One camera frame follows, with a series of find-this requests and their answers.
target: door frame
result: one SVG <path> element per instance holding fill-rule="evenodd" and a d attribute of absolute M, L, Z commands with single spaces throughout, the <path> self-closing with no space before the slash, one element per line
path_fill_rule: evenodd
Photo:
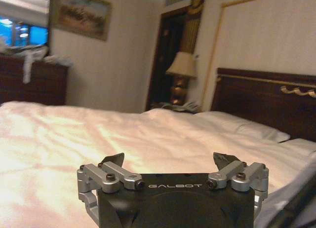
<path fill-rule="evenodd" d="M 146 105 L 145 105 L 145 111 L 150 110 L 150 95 L 152 92 L 152 87 L 153 87 L 153 76 L 154 76 L 154 71 L 156 69 L 157 66 L 157 61 L 158 61 L 158 51 L 160 49 L 160 39 L 162 37 L 162 24 L 164 19 L 172 17 L 172 16 L 178 16 L 178 15 L 184 15 L 187 13 L 189 8 L 188 6 L 176 9 L 176 10 L 172 10 L 170 12 L 165 12 L 160 16 L 160 23 L 159 23 L 159 31 L 158 31 L 158 36 L 157 36 L 157 41 L 156 41 L 156 48 L 155 48 L 155 55 L 154 55 L 154 62 L 153 62 L 153 67 L 152 67 L 152 72 L 151 72 L 151 76 L 150 76 L 150 83 L 149 83 L 149 88 L 147 91 L 147 99 L 146 99 Z"/>

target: white pillow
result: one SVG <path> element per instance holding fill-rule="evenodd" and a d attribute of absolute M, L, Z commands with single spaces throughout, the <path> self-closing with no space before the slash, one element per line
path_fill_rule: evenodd
<path fill-rule="evenodd" d="M 268 139 L 274 142 L 283 142 L 290 138 L 290 135 L 280 132 L 275 128 L 224 112 L 202 112 L 195 114 L 195 116 L 202 117 L 226 131 L 249 135 L 257 139 Z"/>
<path fill-rule="evenodd" d="M 305 139 L 297 138 L 282 143 L 283 146 L 290 148 L 304 156 L 311 156 L 316 152 L 316 143 Z"/>

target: table lamp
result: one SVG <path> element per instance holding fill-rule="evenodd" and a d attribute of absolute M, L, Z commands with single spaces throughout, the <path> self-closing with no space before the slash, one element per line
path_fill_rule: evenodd
<path fill-rule="evenodd" d="M 183 105 L 187 96 L 189 79 L 196 77 L 193 55 L 178 52 L 166 74 L 174 75 L 170 102 Z"/>

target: wooden dresser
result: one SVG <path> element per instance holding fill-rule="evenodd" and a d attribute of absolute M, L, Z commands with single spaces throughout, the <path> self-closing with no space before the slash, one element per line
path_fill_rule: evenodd
<path fill-rule="evenodd" d="M 0 55 L 0 104 L 8 101 L 65 104 L 68 67 L 34 62 L 31 81 L 24 84 L 23 64 L 24 59 Z"/>

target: picture frame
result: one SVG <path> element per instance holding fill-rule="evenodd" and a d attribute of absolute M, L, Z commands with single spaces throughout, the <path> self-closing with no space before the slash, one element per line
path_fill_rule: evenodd
<path fill-rule="evenodd" d="M 107 40 L 112 5 L 104 0 L 53 0 L 52 26 Z"/>

